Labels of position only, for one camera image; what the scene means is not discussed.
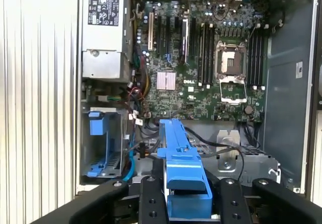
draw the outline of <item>black cable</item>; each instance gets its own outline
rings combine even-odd
[[[188,128],[188,127],[185,127],[185,130],[189,133],[191,133],[192,135],[194,135],[199,141],[209,145],[209,146],[213,146],[213,147],[229,147],[231,149],[234,149],[234,150],[237,150],[240,157],[241,157],[241,161],[242,161],[242,167],[241,167],[241,171],[240,171],[240,174],[237,178],[237,180],[239,181],[243,172],[244,172],[244,167],[245,167],[245,159],[244,159],[244,156],[243,156],[243,153],[241,152],[241,150],[238,148],[238,147],[234,147],[234,146],[230,146],[230,145],[227,145],[227,144],[222,144],[222,143],[217,143],[217,142],[210,142],[210,141],[207,141],[205,139],[203,139],[200,135],[198,135],[195,131],[193,131],[192,129]]]

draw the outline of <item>white sticker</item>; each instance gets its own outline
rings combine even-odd
[[[139,119],[139,118],[136,118],[136,119],[135,119],[135,124],[136,124],[136,125],[143,126],[143,120],[142,120],[142,119]]]
[[[303,77],[303,61],[296,63],[296,73],[295,78],[302,78]]]

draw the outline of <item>white panel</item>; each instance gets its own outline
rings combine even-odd
[[[0,0],[0,223],[73,197],[77,0]]]

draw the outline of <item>chipset heatsink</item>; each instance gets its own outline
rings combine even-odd
[[[174,91],[176,89],[176,72],[158,72],[156,75],[156,89],[159,91]]]

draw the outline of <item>power supply label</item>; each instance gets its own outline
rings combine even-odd
[[[120,0],[89,0],[89,25],[119,26]]]

